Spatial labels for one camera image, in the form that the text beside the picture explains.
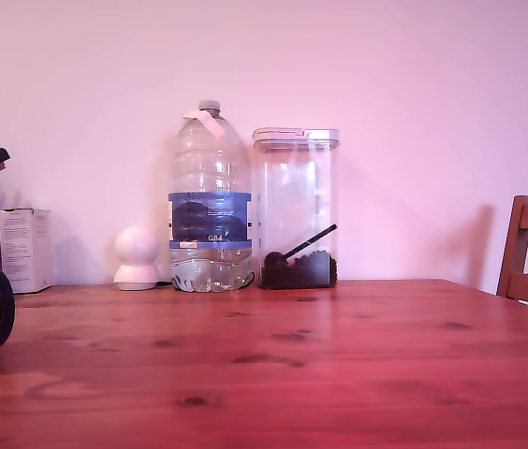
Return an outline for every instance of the container lid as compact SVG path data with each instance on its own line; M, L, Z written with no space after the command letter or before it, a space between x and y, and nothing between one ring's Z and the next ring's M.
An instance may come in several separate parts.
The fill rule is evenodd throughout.
M258 128L254 142L262 141L324 141L339 143L338 129Z
M198 109L204 110L204 109L216 109L220 112L220 102L216 100L201 100L198 103Z

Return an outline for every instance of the table surface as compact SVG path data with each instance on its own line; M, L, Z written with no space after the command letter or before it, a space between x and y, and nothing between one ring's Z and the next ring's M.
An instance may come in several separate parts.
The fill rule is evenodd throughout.
M528 307L469 287L17 298L0 448L528 448Z

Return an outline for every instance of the blue label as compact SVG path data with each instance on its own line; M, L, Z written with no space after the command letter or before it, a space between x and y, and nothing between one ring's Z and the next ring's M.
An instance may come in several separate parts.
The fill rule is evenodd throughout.
M250 194L169 194L170 248L250 249Z

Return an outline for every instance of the bottle cap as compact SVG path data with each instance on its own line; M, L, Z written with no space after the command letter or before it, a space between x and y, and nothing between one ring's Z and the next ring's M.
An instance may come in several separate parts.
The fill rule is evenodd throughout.
M216 109L220 112L220 103L216 100L201 100L198 103L198 109L204 110L204 109Z

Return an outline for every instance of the white box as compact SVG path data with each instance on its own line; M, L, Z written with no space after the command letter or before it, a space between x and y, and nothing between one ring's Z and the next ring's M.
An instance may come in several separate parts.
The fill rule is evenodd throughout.
M49 210L0 210L0 249L14 293L35 293L54 284Z

